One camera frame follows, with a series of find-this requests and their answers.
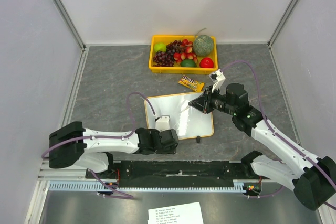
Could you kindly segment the yellow framed whiteboard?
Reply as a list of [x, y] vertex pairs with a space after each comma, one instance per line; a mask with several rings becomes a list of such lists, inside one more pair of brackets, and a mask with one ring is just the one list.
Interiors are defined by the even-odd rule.
[[150, 103], [144, 102], [147, 127], [153, 129], [157, 116], [168, 115], [170, 128], [176, 130], [180, 140], [212, 136], [214, 134], [212, 113], [203, 114], [192, 107], [180, 113], [190, 101], [201, 94], [201, 92], [189, 92], [148, 97]]

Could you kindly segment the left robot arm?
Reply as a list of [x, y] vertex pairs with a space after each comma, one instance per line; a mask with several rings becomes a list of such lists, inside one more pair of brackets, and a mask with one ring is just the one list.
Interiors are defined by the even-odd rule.
[[229, 115], [237, 115], [249, 108], [248, 94], [242, 84], [227, 86], [226, 94], [219, 88], [207, 87], [194, 100], [182, 96], [174, 106], [165, 102], [167, 115], [159, 115], [153, 110], [155, 127], [138, 128], [130, 132], [97, 132], [85, 129], [81, 122], [72, 122], [50, 135], [49, 167], [66, 168], [72, 165], [87, 168], [103, 178], [111, 178], [115, 165], [108, 160], [110, 152], [127, 154], [174, 154], [183, 130], [188, 130], [189, 118], [200, 111], [209, 114], [217, 109]]

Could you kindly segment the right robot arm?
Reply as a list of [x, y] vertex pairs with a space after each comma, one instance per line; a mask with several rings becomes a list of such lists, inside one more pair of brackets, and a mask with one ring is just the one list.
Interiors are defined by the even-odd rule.
[[291, 190], [310, 210], [317, 210], [335, 195], [335, 161], [328, 156], [320, 158], [282, 135], [250, 105], [242, 84], [228, 85], [225, 94], [208, 87], [188, 104], [204, 114], [218, 110], [231, 115], [237, 129], [279, 157], [279, 161], [274, 161], [261, 152], [250, 152], [241, 159], [240, 172], [245, 178], [258, 175], [274, 180]]

